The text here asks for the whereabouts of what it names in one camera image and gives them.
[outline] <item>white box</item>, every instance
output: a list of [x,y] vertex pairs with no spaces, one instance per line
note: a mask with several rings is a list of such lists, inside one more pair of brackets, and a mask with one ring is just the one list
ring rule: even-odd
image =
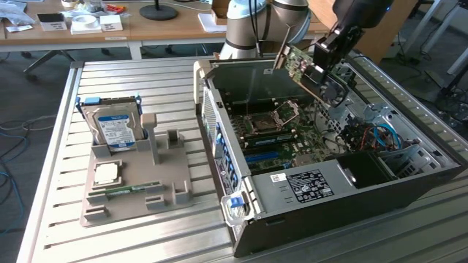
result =
[[100,25],[90,28],[90,27],[82,27],[72,24],[71,33],[72,35],[103,33],[103,30]]
[[124,30],[123,22],[120,21],[120,15],[104,15],[100,17],[100,24],[103,31],[119,31]]

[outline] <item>barcode sticker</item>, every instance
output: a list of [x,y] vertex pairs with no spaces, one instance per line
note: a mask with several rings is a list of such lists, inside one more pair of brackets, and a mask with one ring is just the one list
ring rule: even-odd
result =
[[270,176],[272,182],[282,182],[286,181],[286,174],[274,174]]

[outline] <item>wooden desk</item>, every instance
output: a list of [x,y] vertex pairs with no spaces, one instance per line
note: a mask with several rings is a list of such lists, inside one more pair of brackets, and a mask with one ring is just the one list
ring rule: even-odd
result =
[[[131,15],[123,18],[123,31],[71,35],[70,30],[43,31],[40,25],[36,24],[32,30],[10,33],[4,27],[11,26],[11,23],[6,21],[2,26],[4,38],[2,38],[3,32],[0,30],[0,52],[128,47],[132,59],[142,59],[140,47],[144,45],[224,42],[226,33],[207,33],[203,30],[198,14],[208,12],[172,5],[179,11],[179,16],[168,21],[152,21],[139,14],[140,8],[150,4],[139,2],[119,3],[119,5],[127,6],[127,12]],[[211,7],[199,2],[184,3],[184,5],[198,9],[210,9]],[[27,14],[36,19],[38,13],[56,13],[64,9],[60,0],[46,0],[42,3],[30,2]],[[327,31],[326,25],[315,18],[311,22],[307,38],[311,39],[315,33]]]

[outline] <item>paper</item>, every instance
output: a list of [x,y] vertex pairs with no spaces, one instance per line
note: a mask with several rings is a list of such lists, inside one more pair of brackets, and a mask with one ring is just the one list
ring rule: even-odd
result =
[[228,28],[227,26],[218,26],[215,24],[215,20],[211,14],[199,14],[199,20],[204,31],[208,33],[226,32],[226,29]]
[[28,30],[28,29],[32,29],[31,25],[27,25],[27,26],[8,26],[7,27],[8,32],[19,32],[19,31]]

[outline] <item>hard drive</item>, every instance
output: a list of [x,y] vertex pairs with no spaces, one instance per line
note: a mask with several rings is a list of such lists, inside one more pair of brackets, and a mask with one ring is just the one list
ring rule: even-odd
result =
[[142,98],[102,99],[87,98],[76,100],[76,108],[86,119],[94,134],[95,145],[108,145],[111,152],[134,148],[135,142],[146,138],[140,124]]

